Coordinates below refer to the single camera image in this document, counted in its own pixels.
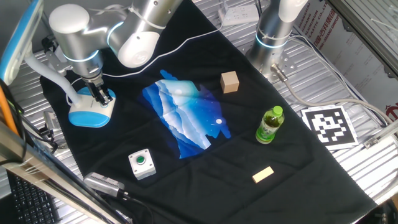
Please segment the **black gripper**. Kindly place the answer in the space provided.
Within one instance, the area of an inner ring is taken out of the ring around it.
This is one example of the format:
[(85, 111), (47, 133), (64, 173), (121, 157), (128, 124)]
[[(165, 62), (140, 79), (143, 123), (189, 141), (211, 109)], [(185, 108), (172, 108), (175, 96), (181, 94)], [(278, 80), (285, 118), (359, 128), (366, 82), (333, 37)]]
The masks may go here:
[(113, 97), (109, 94), (108, 89), (104, 87), (104, 81), (102, 78), (84, 79), (84, 82), (92, 96), (101, 105), (107, 105), (113, 100)]

